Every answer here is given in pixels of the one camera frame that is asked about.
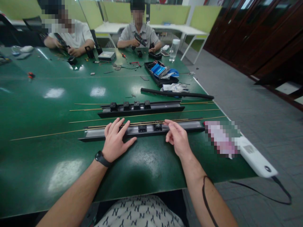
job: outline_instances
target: plastic water bottle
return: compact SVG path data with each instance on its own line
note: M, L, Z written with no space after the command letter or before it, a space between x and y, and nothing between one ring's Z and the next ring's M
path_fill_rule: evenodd
M169 61L174 62L175 58L177 56L177 52L180 46L180 40L179 39L173 39L173 44L169 51Z

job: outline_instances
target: forearm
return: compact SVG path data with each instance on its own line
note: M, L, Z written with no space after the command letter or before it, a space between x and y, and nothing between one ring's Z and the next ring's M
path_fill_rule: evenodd
M120 40L117 43L118 48L126 48L131 45L131 40Z
M86 42L79 47L81 55L86 53L85 47L89 46L91 49L94 49L94 45L95 43L91 39L86 40Z
M57 47L56 44L54 43L54 39L49 36L44 40L44 45L50 49L54 49Z
M155 45L155 50L159 50L160 48L162 47L162 43L161 41L157 42L156 45Z
M205 171L192 152L185 158L180 159L189 194L201 226L214 226L202 194L203 178L206 176ZM210 211L219 226L237 226L231 211L209 179L205 180L205 195Z
M37 226L79 226L94 199L106 170L105 166L94 160Z

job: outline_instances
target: green tabletop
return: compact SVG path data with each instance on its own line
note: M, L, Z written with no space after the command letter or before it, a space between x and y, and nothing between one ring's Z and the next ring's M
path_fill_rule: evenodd
M148 57L147 49L142 49L146 54L141 59L131 49L104 50L115 51L115 63L130 68L133 67L129 65L132 61L139 61L141 65L153 61ZM97 115L99 110L69 111L98 108L98 105L74 103L176 100L140 92L142 87L159 89L144 67L136 71L125 68L116 71L111 64L99 65L91 59L86 61L86 56L78 58L77 65L72 67L55 56L58 55L57 51L47 48L35 49L24 60L15 60L10 48L0 48L0 52L12 59L12 62L0 66L0 218L48 210L89 166L104 144L78 141L77 138L84 136L84 131L17 141L11 139L80 130L84 126L106 125L113 121L69 123L100 119ZM179 58L170 63L168 57L163 57L162 62L180 73L189 72ZM32 82L28 80L28 72L36 75ZM149 81L144 81L140 76L145 76ZM192 76L182 74L179 80L189 84L190 92L205 94ZM136 97L126 98L132 94ZM196 101L201 99L183 98L183 102ZM208 109L218 109L218 106L192 104L185 107L185 111ZM127 119L139 122L220 116L224 116L221 110L210 110ZM228 121L226 117L209 120ZM233 160L218 156L210 143L206 142L204 133L190 133L188 137L194 154L214 182L256 176L241 156ZM165 142L165 136L142 137L108 170L94 201L185 187L181 163L173 147Z

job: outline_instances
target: hand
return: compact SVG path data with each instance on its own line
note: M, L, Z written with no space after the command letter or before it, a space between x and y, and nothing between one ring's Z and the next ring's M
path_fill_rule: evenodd
M187 132L178 123L171 120L165 120L164 125L169 126L165 140L174 146L176 154L180 158L191 154Z
M80 57L82 55L80 49L74 47L69 48L68 53L73 57Z
M122 137L130 125L130 121L127 121L119 131L124 120L124 118L121 120L117 118L113 123L109 123L104 130L106 140L102 153L108 162L113 162L119 158L137 139L137 137L133 137L126 143L123 143Z
M58 48L62 49L61 43L59 43L59 41L56 38L53 38L53 42Z
M135 38L133 38L133 39L130 41L130 44L131 44L132 46L138 47L138 46L140 46L141 43L140 43L138 40L136 40Z
M153 47L153 48L150 48L149 50L148 50L148 52L150 53L150 52L153 52L153 53L155 53L156 52L156 49Z

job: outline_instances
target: man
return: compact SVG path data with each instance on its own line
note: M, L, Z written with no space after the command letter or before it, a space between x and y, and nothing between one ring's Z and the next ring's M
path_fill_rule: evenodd
M97 153L96 159L45 214L37 226L76 227L81 224L108 166L137 140L136 137L133 137L123 143L122 138L130 125L130 121L127 121L119 130L123 122L124 118L121 120L117 118L106 126L104 130L106 140L102 152ZM180 158L189 194L201 226L214 226L215 222L220 227L238 226L214 185L205 177L206 173L190 149L186 131L178 123L171 120L165 120L165 125L169 126L166 142L174 146L175 152ZM205 206L203 199L202 188L204 184L209 207ZM169 210L163 201L155 195L119 200L95 226L114 227L132 226L133 224L135 226L184 226L181 218Z
M154 43L155 47L149 49L149 52L155 53L161 48L161 42L157 37L155 30L143 22L145 12L144 0L131 0L130 11L133 15L134 21L124 28L117 44L118 48L125 48L128 46L144 47L135 39L135 34L137 33L142 37L142 39L146 39L146 46L148 48L152 43Z
M61 0L42 0L40 2L43 13L49 14L58 20L58 24L52 25L52 33L44 40L45 46L48 48L62 48L62 45L56 38L54 32L62 37L70 48L68 53L74 57L80 57L86 53L85 47L94 48L94 40L86 23L79 20L72 21L68 18L68 11L65 9Z

